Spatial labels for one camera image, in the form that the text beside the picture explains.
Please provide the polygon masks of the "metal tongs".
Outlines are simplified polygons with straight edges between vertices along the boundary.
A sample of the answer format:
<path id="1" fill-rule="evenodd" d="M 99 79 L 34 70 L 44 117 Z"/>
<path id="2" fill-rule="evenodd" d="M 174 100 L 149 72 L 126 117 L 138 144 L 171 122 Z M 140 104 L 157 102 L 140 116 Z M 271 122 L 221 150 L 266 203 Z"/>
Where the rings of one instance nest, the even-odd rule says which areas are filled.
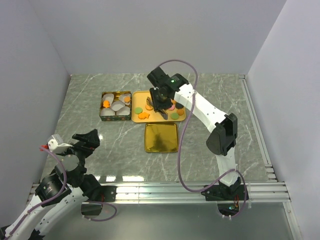
<path id="1" fill-rule="evenodd" d="M 158 105 L 153 103 L 150 96 L 146 98 L 146 104 L 151 107 L 156 113 L 159 113 L 164 120 L 168 120 L 168 113 L 163 108 L 160 108 Z"/>

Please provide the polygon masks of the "brown round cookie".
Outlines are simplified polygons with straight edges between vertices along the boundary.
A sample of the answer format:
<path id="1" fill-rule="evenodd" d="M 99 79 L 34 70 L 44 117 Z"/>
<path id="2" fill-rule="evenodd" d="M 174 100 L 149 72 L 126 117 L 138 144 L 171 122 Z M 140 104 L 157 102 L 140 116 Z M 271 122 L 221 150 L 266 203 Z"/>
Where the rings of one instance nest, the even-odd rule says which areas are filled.
<path id="1" fill-rule="evenodd" d="M 145 109 L 148 110 L 148 111 L 151 111 L 151 110 L 153 110 L 153 107 L 146 104 L 145 105 Z"/>

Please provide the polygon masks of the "orange flower cookie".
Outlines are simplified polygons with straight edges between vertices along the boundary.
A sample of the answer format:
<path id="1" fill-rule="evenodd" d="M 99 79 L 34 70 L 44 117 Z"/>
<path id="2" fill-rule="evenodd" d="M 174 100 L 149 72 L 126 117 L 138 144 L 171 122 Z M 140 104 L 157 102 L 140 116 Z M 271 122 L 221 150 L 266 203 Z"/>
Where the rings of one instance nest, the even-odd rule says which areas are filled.
<path id="1" fill-rule="evenodd" d="M 128 105 L 131 102 L 131 97 L 130 96 L 126 96 L 123 100 L 124 100 L 124 103 L 126 105 Z"/>

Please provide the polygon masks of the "gold tin lid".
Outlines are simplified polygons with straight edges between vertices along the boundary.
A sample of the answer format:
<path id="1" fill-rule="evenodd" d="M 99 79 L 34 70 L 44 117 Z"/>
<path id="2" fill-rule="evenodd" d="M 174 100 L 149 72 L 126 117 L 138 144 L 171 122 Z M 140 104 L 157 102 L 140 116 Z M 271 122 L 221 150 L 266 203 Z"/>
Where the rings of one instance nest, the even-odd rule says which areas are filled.
<path id="1" fill-rule="evenodd" d="M 144 132 L 146 153 L 176 153 L 179 148 L 179 134 L 174 122 L 147 123 Z"/>

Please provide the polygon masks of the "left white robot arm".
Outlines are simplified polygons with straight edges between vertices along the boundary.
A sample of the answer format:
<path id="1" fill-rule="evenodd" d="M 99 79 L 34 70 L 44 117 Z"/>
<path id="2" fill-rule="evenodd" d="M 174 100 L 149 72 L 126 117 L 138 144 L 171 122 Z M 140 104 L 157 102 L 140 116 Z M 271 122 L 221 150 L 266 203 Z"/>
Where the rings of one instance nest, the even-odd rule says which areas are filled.
<path id="1" fill-rule="evenodd" d="M 31 236 L 43 236 L 47 229 L 72 207 L 84 201 L 100 198 L 101 185 L 92 174 L 87 174 L 86 158 L 100 146 L 97 129 L 74 134 L 76 143 L 65 143 L 59 134 L 53 134 L 46 145 L 40 147 L 57 163 L 51 174 L 45 176 L 31 201 L 14 223 L 0 229 L 2 240 L 28 240 Z"/>

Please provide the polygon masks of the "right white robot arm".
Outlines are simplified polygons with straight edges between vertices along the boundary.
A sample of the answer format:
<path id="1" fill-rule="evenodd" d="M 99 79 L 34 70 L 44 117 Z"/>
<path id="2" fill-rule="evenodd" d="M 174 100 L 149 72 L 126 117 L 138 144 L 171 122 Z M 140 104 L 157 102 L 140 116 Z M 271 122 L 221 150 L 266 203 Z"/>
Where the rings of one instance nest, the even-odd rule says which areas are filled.
<path id="1" fill-rule="evenodd" d="M 227 114 L 212 105 L 201 96 L 195 85 L 181 74 L 167 75 L 160 67 L 147 75 L 152 84 L 150 98 L 147 100 L 155 112 L 168 118 L 165 112 L 176 101 L 196 116 L 207 128 L 210 135 L 206 140 L 207 148 L 216 156 L 221 176 L 219 190 L 221 196 L 231 200 L 238 193 L 241 184 L 240 175 L 235 171 L 235 145 L 238 136 L 238 118 L 235 114 Z"/>

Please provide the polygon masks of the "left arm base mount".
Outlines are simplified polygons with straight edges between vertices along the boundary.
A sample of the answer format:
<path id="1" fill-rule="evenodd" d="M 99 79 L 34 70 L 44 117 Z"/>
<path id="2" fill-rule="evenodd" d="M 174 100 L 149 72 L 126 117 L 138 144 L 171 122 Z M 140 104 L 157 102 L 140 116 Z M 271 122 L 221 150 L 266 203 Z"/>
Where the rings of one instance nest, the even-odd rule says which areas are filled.
<path id="1" fill-rule="evenodd" d="M 103 185 L 89 199 L 82 203 L 81 213 L 88 218 L 105 219 L 111 217 L 115 209 L 105 204 L 90 203 L 88 201 L 114 204 L 116 200 L 117 187 L 115 185 Z"/>

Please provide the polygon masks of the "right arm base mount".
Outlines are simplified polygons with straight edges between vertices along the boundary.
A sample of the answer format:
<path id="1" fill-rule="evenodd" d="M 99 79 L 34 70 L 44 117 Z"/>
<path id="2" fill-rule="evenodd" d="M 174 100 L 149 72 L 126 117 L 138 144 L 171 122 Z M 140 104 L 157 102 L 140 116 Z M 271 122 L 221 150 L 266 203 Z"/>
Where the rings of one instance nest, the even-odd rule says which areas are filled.
<path id="1" fill-rule="evenodd" d="M 218 202 L 218 213 L 223 218 L 232 219 L 242 212 L 243 207 L 249 200 L 246 185 L 240 184 L 234 191 L 222 184 L 214 185 L 201 192 L 207 202 Z"/>

